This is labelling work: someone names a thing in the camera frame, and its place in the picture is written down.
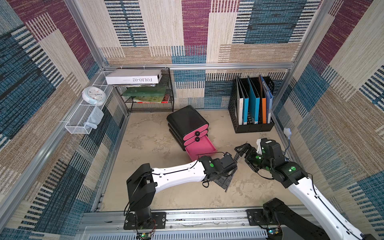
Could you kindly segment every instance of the white robotic arm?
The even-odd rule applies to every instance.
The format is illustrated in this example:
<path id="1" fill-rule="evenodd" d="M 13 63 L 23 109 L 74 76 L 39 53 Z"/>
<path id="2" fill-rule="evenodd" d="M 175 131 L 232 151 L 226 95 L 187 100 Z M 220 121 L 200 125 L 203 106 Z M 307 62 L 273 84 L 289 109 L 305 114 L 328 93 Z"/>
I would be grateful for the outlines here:
<path id="1" fill-rule="evenodd" d="M 201 162 L 195 160 L 191 163 L 168 168 L 153 168 L 153 181 L 157 182 L 156 192 L 187 182 L 201 182 L 206 174 Z"/>
<path id="2" fill-rule="evenodd" d="M 312 179 L 305 177 L 298 182 L 298 185 L 290 185 L 288 190 L 307 207 L 330 239 L 363 239 L 363 233 L 333 207 L 313 184 Z"/>
<path id="3" fill-rule="evenodd" d="M 253 171 L 258 172 L 260 169 L 269 171 L 273 176 L 271 180 L 277 180 L 288 188 L 312 213 L 326 234 L 318 236 L 314 232 L 323 232 L 323 229 L 297 214 L 293 216 L 295 213 L 278 199 L 272 199 L 263 205 L 264 216 L 259 219 L 260 221 L 280 222 L 290 228 L 294 227 L 296 228 L 296 230 L 293 229 L 294 231 L 308 239 L 376 240 L 370 234 L 363 235 L 359 229 L 347 221 L 320 193 L 312 179 L 297 163 L 286 161 L 280 145 L 276 141 L 258 139 L 257 145 L 257 148 L 250 144 L 236 147 L 235 159 L 245 154 L 245 161 Z M 187 182 L 209 182 L 218 177 L 228 177 L 228 173 L 236 168 L 236 163 L 229 153 L 225 153 L 221 159 L 203 156 L 191 163 L 169 168 L 151 169 L 149 164 L 147 166 L 144 164 L 127 180 L 131 210 L 136 212 L 138 222 L 140 222 L 140 215 L 143 216 L 142 219 L 148 221 L 147 217 L 150 216 L 150 213 L 148 215 L 147 212 L 150 212 L 149 205 L 156 192 Z M 300 221 L 303 227 L 298 230 L 297 225 L 300 224 Z"/>

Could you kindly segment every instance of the patterned carpet wall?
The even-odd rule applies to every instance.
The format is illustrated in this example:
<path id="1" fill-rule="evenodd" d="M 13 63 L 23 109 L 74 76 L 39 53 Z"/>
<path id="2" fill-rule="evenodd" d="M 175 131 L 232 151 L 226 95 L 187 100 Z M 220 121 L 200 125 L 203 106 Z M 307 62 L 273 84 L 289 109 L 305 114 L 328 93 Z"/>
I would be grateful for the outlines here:
<path id="1" fill-rule="evenodd" d="M 98 70 L 63 0 L 0 0 L 0 200 Z M 73 239 L 89 211 L 120 130 L 111 96 L 90 135 L 70 135 L 0 239 Z"/>
<path id="2" fill-rule="evenodd" d="M 334 3 L 275 115 L 322 193 L 384 239 L 384 1 Z"/>
<path id="3" fill-rule="evenodd" d="M 83 213 L 91 211 L 124 120 L 119 97 L 109 96 L 101 123 L 89 135 L 65 135 L 1 240 L 74 239 Z"/>
<path id="4" fill-rule="evenodd" d="M 0 200 L 98 70 L 63 0 L 0 0 Z"/>
<path id="5" fill-rule="evenodd" d="M 78 0 L 109 65 L 291 62 L 320 0 Z M 226 108 L 237 75 L 286 69 L 174 71 L 175 108 Z"/>

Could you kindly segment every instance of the marble-pattern floor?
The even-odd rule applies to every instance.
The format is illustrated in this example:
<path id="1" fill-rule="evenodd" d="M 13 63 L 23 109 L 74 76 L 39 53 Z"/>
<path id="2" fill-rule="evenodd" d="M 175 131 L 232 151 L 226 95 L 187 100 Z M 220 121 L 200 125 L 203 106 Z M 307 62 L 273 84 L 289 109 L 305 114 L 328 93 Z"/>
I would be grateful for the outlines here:
<path id="1" fill-rule="evenodd" d="M 209 122 L 209 139 L 218 151 L 235 155 L 234 147 L 246 142 L 256 146 L 258 138 L 269 138 L 280 142 L 273 128 L 270 132 L 234 132 L 227 110 L 199 111 Z M 144 163 L 151 167 L 172 167 L 191 161 L 168 131 L 166 117 L 169 113 L 133 113 L 130 116 L 116 162 L 103 198 L 101 211 L 122 211 L 128 202 L 126 180 Z M 217 153 L 212 157 L 221 157 Z M 261 175 L 270 177 L 267 171 Z M 302 204 L 281 183 L 266 180 L 254 173 L 245 163 L 238 162 L 228 191 L 225 193 L 215 183 L 204 188 L 201 182 L 190 182 L 167 188 L 157 194 L 152 209 L 191 209 L 211 207 L 261 206 L 277 197 L 287 205 Z"/>

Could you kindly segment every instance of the white box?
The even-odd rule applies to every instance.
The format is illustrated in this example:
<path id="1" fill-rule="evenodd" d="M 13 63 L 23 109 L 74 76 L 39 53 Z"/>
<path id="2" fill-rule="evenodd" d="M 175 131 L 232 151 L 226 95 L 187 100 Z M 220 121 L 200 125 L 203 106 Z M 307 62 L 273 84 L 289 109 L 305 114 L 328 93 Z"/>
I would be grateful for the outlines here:
<path id="1" fill-rule="evenodd" d="M 116 69 L 105 79 L 108 84 L 154 84 L 161 79 L 161 70 Z"/>

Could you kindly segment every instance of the light blue towel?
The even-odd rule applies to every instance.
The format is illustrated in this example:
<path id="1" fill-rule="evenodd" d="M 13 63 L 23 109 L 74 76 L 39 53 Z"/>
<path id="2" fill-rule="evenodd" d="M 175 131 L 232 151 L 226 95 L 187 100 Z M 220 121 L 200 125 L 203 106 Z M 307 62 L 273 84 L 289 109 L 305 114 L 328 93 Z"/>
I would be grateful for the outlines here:
<path id="1" fill-rule="evenodd" d="M 88 126 L 93 129 L 96 129 L 97 125 L 101 122 L 103 116 L 103 111 L 101 111 L 98 107 L 95 106 L 91 114 L 89 115 L 87 121 L 84 123 L 84 127 Z"/>

